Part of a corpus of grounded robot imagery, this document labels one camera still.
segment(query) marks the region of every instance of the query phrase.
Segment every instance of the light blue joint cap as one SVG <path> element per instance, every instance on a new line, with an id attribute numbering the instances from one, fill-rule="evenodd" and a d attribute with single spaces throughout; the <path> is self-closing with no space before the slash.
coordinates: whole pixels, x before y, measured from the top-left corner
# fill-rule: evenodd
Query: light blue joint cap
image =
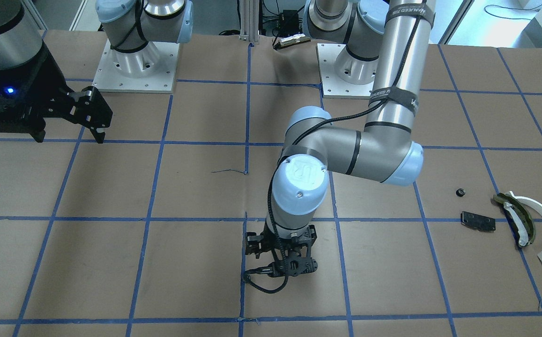
<path id="1" fill-rule="evenodd" d="M 301 107 L 300 109 L 294 111 L 292 118 L 290 118 L 288 128 L 286 128 L 286 132 L 292 127 L 292 125 L 309 118 L 331 119 L 331 115 L 327 111 L 324 111 L 322 108 L 315 107 L 314 105 Z"/>
<path id="2" fill-rule="evenodd" d="M 412 184 L 423 168 L 423 147 L 420 144 L 412 142 L 408 154 L 400 163 L 397 169 L 389 176 L 384 183 L 398 186 L 408 186 Z"/>
<path id="3" fill-rule="evenodd" d="M 308 8 L 310 7 L 310 0 L 306 0 L 306 3 L 304 4 L 303 14 L 302 14 L 302 32 L 305 34 L 305 36 L 310 36 L 310 31 L 308 29 Z"/>
<path id="4" fill-rule="evenodd" d="M 192 6 L 192 2 L 188 0 L 188 2 L 186 2 L 185 12 L 183 13 L 183 22 L 181 23 L 181 30 L 179 30 L 177 43 L 188 43 L 192 39 L 192 30 L 194 27 L 194 12 Z"/>
<path id="5" fill-rule="evenodd" d="M 130 11 L 136 0 L 97 0 L 96 13 L 98 20 L 102 23 L 109 23 L 122 17 Z"/>
<path id="6" fill-rule="evenodd" d="M 329 186 L 327 167 L 311 155 L 286 158 L 273 178 L 273 197 L 277 205 L 292 215 L 316 210 L 325 199 Z"/>
<path id="7" fill-rule="evenodd" d="M 383 0 L 360 0 L 358 13 L 363 22 L 377 34 L 385 32 L 385 17 L 389 11 L 389 5 Z"/>

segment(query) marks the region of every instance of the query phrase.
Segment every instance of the black rectangular part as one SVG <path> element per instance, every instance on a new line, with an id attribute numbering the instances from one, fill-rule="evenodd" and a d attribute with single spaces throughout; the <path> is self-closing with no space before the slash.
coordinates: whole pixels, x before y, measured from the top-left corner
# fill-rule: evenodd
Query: black rectangular part
<path id="1" fill-rule="evenodd" d="M 463 211 L 460 213 L 460 221 L 463 225 L 481 232 L 494 232 L 496 230 L 496 220 L 489 216 Z"/>

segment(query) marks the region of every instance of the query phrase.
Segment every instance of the cable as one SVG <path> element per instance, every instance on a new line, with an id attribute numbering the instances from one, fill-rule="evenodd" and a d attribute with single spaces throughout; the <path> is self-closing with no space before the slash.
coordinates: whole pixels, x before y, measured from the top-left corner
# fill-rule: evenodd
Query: cable
<path id="1" fill-rule="evenodd" d="M 539 7 L 542 7 L 542 4 L 540 4 L 539 6 L 535 6 L 534 8 L 530 8 L 530 9 L 524 9 L 524 8 L 513 8 L 513 7 L 504 7 L 504 6 L 500 6 L 500 5 L 487 5 L 485 7 L 483 7 L 483 11 L 488 13 L 489 15 L 491 16 L 495 16 L 495 17 L 499 17 L 500 19 L 508 19 L 508 20 L 528 20 L 528 21 L 531 21 L 531 19 L 527 18 L 527 17 L 505 17 L 505 16 L 499 16 L 499 15 L 495 15 L 494 13 L 490 13 L 487 8 L 488 7 L 496 7 L 496 8 L 502 8 L 502 9 L 512 9 L 512 10 L 515 10 L 515 11 L 539 11 Z"/>
<path id="2" fill-rule="evenodd" d="M 397 85 L 398 82 L 400 81 L 400 77 L 402 75 L 404 65 L 406 64 L 406 59 L 408 58 L 408 52 L 410 51 L 412 41 L 414 40 L 414 37 L 416 36 L 416 30 L 418 28 L 418 25 L 419 25 L 420 21 L 421 21 L 421 18 L 417 17 L 416 21 L 415 21 L 415 25 L 413 26 L 412 31 L 410 32 L 410 37 L 408 37 L 408 42 L 406 43 L 406 47 L 404 48 L 404 53 L 402 54 L 402 58 L 400 60 L 400 66 L 398 68 L 398 73 L 395 76 L 395 79 L 394 79 L 394 82 L 393 82 L 392 86 Z M 297 145 L 300 141 L 302 141 L 303 138 L 305 138 L 306 136 L 308 136 L 312 132 L 315 132 L 316 130 L 321 128 L 323 125 L 326 125 L 326 124 L 332 123 L 332 122 L 346 121 L 348 119 L 354 119 L 354 118 L 362 117 L 362 116 L 367 115 L 367 114 L 371 113 L 372 111 L 375 111 L 378 108 L 382 107 L 386 102 L 387 102 L 387 99 L 379 100 L 376 105 L 374 105 L 373 107 L 371 107 L 371 108 L 369 108 L 369 109 L 367 109 L 367 110 L 365 110 L 365 111 L 363 111 L 361 113 L 357 113 L 357 114 L 346 116 L 346 117 L 336 117 L 336 118 L 326 119 L 326 120 L 316 124 L 315 126 L 312 126 L 312 128 L 309 128 L 305 132 L 303 132 L 300 136 L 298 136 L 296 138 L 296 140 L 292 143 L 292 145 Z M 279 233 L 277 232 L 277 222 L 275 222 L 275 216 L 273 215 L 273 207 L 272 207 L 272 203 L 271 203 L 271 198 L 273 197 L 273 179 L 275 178 L 275 174 L 277 173 L 277 170 L 279 170 L 279 166 L 281 165 L 281 162 L 283 161 L 283 159 L 284 158 L 281 158 L 279 160 L 279 162 L 277 163 L 277 167 L 275 168 L 275 171 L 273 171 L 273 175 L 271 177 L 271 182 L 269 182 L 269 188 L 268 188 L 268 191 L 267 191 L 267 208 L 268 208 L 268 213 L 269 213 L 269 220 L 271 220 L 271 226 L 273 227 L 273 232 L 275 233 L 275 238 L 277 239 L 277 244 L 279 245 L 279 249 L 281 251 L 281 258 L 282 258 L 282 262 L 283 262 L 283 272 L 284 272 L 283 283 L 280 286 L 278 286 L 277 288 L 273 289 L 273 290 L 268 290 L 268 289 L 265 289 L 265 288 L 259 286 L 258 284 L 254 283 L 252 281 L 252 277 L 250 277 L 250 273 L 252 273 L 253 269 L 249 269 L 249 270 L 245 271 L 243 276 L 242 276 L 242 280 L 243 280 L 244 283 L 250 284 L 251 286 L 253 286 L 257 290 L 260 290 L 261 292 L 264 292 L 264 293 L 267 293 L 267 294 L 274 294 L 274 293 L 279 292 L 280 290 L 285 288 L 285 286 L 288 283 L 288 274 L 287 274 L 288 263 L 287 263 L 287 260 L 286 260 L 287 256 L 285 255 L 283 243 L 281 241 L 281 238 L 279 237 Z"/>

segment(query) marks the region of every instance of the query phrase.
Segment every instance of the metal mounting plate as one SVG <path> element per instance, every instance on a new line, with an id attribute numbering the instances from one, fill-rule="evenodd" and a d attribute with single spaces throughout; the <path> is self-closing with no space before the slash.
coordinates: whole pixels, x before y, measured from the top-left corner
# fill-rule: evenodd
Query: metal mounting plate
<path id="1" fill-rule="evenodd" d="M 358 98 L 368 100 L 373 91 L 373 82 L 367 85 L 354 85 L 342 80 L 335 70 L 335 60 L 345 44 L 318 43 L 316 51 L 319 58 L 320 79 L 323 97 Z"/>
<path id="2" fill-rule="evenodd" d="M 115 68 L 110 53 L 111 43 L 106 41 L 100 63 L 94 76 L 93 86 L 101 92 L 144 92 L 151 94 L 172 94 L 179 54 L 178 43 L 154 42 L 162 53 L 159 70 L 147 77 L 133 79 L 125 77 Z"/>

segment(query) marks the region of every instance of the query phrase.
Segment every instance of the velcro strap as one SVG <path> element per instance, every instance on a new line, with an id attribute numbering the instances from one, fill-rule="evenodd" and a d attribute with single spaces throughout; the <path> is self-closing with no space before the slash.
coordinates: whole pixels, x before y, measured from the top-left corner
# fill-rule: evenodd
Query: velcro strap
<path id="1" fill-rule="evenodd" d="M 400 89 L 397 86 L 373 91 L 369 99 L 369 105 L 380 100 L 391 100 L 399 105 L 403 105 L 403 107 L 410 110 L 415 117 L 419 110 L 418 96 L 416 96 L 414 92 Z"/>
<path id="2" fill-rule="evenodd" d="M 433 28 L 435 13 L 427 6 L 427 4 L 401 4 L 390 8 L 385 17 L 385 25 L 387 25 L 387 22 L 391 19 L 402 15 L 419 16 L 429 22 L 431 28 Z"/>

